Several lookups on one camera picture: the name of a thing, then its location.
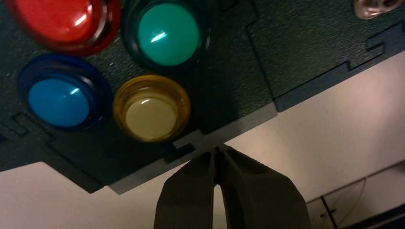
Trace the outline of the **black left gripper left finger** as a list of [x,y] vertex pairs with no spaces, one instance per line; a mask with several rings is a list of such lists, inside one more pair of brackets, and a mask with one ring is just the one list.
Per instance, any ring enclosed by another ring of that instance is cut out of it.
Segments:
[[205,152],[168,178],[157,202],[155,229],[211,229],[215,156]]

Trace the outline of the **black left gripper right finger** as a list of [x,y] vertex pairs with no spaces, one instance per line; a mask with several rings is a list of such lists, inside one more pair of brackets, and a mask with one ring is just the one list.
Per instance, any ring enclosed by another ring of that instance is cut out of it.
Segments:
[[306,202],[287,176],[226,145],[216,149],[216,169],[227,228],[311,228]]

